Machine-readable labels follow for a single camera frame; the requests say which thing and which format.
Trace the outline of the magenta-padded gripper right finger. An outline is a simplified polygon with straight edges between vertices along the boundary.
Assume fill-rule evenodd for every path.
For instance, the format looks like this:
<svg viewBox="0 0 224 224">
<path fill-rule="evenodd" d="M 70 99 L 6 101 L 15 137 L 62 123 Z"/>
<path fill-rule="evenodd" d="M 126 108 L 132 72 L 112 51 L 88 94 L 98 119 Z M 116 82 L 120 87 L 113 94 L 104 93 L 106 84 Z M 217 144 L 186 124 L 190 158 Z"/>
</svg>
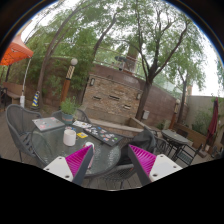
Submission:
<svg viewBox="0 0 224 224">
<path fill-rule="evenodd" d="M 143 186 L 181 170 L 165 154 L 156 156 L 137 146 L 128 146 L 128 156 Z"/>
</svg>

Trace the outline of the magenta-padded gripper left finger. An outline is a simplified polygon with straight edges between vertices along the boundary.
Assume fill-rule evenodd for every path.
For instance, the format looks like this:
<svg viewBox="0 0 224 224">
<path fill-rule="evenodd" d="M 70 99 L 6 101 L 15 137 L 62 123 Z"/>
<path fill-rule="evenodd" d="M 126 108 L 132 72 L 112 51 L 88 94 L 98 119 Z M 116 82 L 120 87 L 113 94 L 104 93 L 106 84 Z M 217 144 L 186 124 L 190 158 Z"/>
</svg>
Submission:
<svg viewBox="0 0 224 224">
<path fill-rule="evenodd" d="M 89 145 L 67 157 L 57 157 L 44 170 L 76 185 L 81 185 L 92 157 L 93 146 Z"/>
</svg>

